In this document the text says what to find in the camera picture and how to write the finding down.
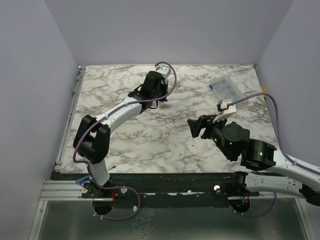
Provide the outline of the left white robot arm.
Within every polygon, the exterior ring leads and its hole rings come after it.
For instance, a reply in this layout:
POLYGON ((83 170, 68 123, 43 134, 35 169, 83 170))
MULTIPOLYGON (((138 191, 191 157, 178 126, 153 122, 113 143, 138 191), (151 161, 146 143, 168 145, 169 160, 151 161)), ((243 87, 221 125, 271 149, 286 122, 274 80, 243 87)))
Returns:
POLYGON ((93 180, 93 191, 106 197, 111 190, 105 157, 110 148, 111 134, 126 121, 151 109, 153 102, 164 102, 172 92, 168 90, 171 69, 164 65, 149 71, 144 82, 111 110, 97 116, 85 115, 73 141, 73 161, 87 166, 93 180))

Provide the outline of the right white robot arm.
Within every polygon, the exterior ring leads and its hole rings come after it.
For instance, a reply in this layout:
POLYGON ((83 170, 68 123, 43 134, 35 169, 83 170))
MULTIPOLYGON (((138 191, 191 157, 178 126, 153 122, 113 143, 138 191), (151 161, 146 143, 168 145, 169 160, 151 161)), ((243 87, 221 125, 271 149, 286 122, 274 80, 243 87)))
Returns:
POLYGON ((244 192, 284 193, 320 205, 320 168, 298 158, 286 156, 274 145, 250 137, 250 131, 226 119, 216 121, 215 115, 188 119, 193 138, 210 139, 227 160, 253 171, 271 172, 273 176, 247 173, 230 182, 229 189, 240 196, 244 192))

